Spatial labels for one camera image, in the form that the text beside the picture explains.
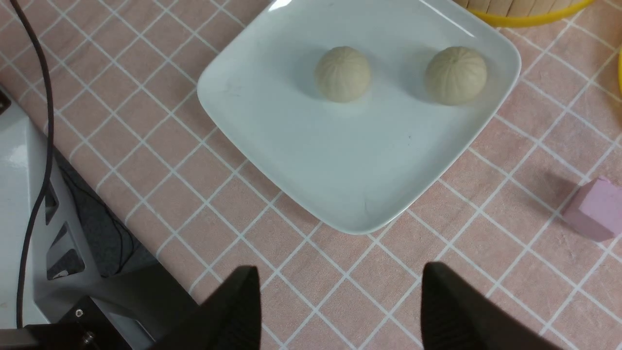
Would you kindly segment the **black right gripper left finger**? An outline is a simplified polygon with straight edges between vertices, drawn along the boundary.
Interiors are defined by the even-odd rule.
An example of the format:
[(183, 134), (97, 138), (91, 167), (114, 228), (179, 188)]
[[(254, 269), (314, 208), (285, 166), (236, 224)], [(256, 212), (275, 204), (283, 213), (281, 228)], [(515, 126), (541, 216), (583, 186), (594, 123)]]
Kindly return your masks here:
[(155, 350), (259, 350), (262, 311), (256, 266), (238, 266)]

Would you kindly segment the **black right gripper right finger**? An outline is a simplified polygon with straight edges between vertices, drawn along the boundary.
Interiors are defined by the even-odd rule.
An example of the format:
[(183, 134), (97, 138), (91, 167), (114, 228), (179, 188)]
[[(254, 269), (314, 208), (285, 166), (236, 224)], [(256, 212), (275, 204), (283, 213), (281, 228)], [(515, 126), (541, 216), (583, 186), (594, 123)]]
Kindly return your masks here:
[(559, 347), (491, 303), (443, 262), (422, 274), (425, 350), (557, 350)]

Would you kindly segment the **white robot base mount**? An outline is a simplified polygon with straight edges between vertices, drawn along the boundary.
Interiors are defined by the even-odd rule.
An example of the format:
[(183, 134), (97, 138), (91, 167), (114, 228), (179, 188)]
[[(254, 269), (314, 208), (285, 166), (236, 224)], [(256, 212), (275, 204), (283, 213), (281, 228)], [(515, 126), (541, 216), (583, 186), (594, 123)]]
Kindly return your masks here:
[(198, 308), (160, 265), (103, 278), (58, 162), (34, 220), (17, 327), (25, 233), (48, 150), (13, 98), (1, 92), (1, 348), (146, 350)]

